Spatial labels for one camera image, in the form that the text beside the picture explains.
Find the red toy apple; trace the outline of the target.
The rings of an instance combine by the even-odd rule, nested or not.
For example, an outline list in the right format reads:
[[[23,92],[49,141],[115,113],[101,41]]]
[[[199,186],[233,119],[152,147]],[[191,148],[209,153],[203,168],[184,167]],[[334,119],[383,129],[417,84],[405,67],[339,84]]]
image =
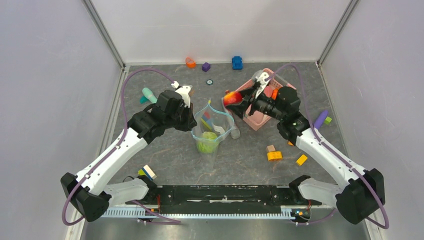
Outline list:
[[[228,92],[224,97],[223,97],[223,105],[225,107],[229,106],[229,105],[235,105],[235,104],[239,104],[241,101],[243,100],[243,96],[240,92],[238,91],[231,91]]]

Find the pink plastic basket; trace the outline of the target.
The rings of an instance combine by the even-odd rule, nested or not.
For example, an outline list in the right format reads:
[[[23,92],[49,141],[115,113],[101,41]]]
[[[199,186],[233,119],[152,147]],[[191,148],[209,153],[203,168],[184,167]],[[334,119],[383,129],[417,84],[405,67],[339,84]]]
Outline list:
[[[297,89],[276,81],[274,72],[268,68],[255,72],[250,80],[222,99],[225,110],[255,131],[271,118],[283,122],[294,119],[300,102]]]

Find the clear zip top bag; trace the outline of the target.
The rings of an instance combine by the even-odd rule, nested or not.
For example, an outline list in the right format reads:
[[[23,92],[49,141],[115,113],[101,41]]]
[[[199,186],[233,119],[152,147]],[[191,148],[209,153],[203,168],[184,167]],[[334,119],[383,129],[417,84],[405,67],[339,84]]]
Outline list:
[[[206,167],[212,169],[217,161],[220,146],[234,129],[235,120],[224,110],[218,110],[208,99],[204,107],[194,114],[197,122],[191,130],[191,136],[200,159]]]

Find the green toy cabbage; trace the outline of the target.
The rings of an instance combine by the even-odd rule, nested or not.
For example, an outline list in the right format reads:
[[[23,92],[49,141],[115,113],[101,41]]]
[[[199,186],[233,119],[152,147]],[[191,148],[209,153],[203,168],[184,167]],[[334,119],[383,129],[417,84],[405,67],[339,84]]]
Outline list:
[[[218,148],[218,136],[211,131],[205,131],[196,142],[197,150],[202,154],[212,154]]]

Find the orange toy pumpkin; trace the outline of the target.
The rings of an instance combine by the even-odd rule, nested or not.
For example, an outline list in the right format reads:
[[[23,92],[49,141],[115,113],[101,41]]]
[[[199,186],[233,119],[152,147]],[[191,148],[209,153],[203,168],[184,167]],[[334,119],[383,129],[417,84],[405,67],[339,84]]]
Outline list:
[[[272,98],[273,100],[276,100],[276,98],[277,98],[277,96],[278,96],[278,92],[279,92],[279,88],[275,88],[275,89],[273,89],[272,94],[271,94],[271,98]]]

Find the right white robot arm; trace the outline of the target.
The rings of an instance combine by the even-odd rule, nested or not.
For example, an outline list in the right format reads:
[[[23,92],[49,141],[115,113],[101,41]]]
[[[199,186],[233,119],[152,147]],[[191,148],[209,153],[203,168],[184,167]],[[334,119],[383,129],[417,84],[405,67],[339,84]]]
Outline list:
[[[243,118],[260,112],[278,120],[279,134],[312,157],[335,183],[326,183],[302,175],[289,184],[289,199],[295,204],[306,200],[318,201],[333,207],[349,223],[370,219],[380,210],[387,229],[389,220],[385,211],[385,186],[383,174],[373,168],[367,170],[348,159],[334,148],[300,112],[301,100],[294,88],[283,86],[275,97],[267,97],[257,87],[232,91],[223,98],[223,105],[234,115]]]

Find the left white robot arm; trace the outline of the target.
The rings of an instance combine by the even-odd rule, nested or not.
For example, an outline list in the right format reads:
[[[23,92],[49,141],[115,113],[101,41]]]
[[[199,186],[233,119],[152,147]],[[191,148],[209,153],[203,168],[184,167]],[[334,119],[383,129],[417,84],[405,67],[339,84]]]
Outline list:
[[[128,160],[162,136],[165,130],[173,128],[187,132],[197,125],[190,91],[188,85],[163,91],[156,103],[135,113],[126,122],[118,138],[89,166],[77,174],[65,173],[60,179],[65,203],[72,204],[87,222],[97,220],[114,205],[132,200],[153,203],[157,190],[142,179],[117,184],[109,184],[109,181]]]

